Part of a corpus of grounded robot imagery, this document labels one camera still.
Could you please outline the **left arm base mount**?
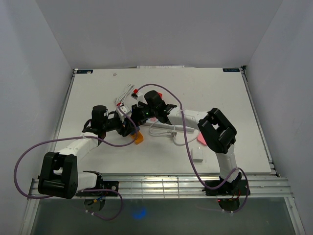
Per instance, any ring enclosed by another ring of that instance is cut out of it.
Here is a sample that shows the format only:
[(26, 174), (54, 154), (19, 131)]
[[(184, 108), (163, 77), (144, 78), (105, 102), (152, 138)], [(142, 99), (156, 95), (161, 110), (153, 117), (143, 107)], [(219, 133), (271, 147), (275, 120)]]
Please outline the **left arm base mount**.
[(118, 191), (119, 182), (103, 179), (102, 174), (95, 171), (83, 171), (78, 173), (78, 188), (76, 196), (82, 197), (100, 197), (100, 196), (116, 196), (111, 191), (100, 191), (101, 189), (109, 189)]

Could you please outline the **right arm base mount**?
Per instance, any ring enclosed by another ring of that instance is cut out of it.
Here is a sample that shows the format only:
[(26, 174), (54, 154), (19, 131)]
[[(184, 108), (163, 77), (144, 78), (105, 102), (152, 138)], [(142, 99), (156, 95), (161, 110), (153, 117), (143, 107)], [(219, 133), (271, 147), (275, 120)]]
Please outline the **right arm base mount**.
[(246, 180), (241, 179), (238, 181), (225, 182), (218, 189), (207, 189), (204, 188), (202, 191), (205, 192), (207, 196), (245, 196), (247, 193), (250, 195), (250, 189), (247, 188)]

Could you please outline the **orange power strip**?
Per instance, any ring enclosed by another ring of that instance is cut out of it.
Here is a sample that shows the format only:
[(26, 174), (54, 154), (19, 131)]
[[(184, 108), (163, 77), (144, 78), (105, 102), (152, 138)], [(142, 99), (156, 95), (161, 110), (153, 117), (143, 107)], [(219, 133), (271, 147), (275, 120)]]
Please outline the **orange power strip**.
[(134, 140), (135, 144), (140, 144), (144, 141), (144, 137), (140, 132), (131, 134), (131, 138)]

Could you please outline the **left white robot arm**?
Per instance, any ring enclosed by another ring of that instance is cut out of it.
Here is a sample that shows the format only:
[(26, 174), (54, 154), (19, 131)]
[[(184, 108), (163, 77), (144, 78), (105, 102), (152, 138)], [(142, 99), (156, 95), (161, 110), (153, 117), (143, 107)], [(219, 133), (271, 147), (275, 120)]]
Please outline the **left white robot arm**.
[(92, 195), (103, 194), (106, 188), (100, 173), (92, 170), (82, 171), (79, 162), (97, 148), (106, 133), (121, 132), (130, 121), (131, 111), (122, 103), (118, 103), (109, 117), (106, 106), (94, 106), (91, 119), (84, 124), (81, 136), (58, 152), (48, 152), (44, 156), (39, 175), (38, 191), (40, 194), (71, 199), (77, 192), (88, 191)]

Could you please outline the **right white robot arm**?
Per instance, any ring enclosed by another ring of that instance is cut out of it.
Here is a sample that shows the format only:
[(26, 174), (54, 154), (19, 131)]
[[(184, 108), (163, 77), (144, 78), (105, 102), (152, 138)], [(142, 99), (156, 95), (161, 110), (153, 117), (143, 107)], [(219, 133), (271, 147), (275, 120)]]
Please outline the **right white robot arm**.
[(220, 167), (221, 189), (226, 194), (233, 194), (239, 184), (236, 179), (240, 175), (234, 156), (234, 143), (237, 131), (221, 110), (212, 108), (208, 112), (182, 109), (173, 104), (166, 104), (155, 90), (147, 92), (141, 102), (139, 92), (134, 91), (132, 97), (137, 105), (132, 107), (134, 122), (145, 122), (156, 118), (167, 125), (181, 125), (199, 130), (206, 145), (216, 153)]

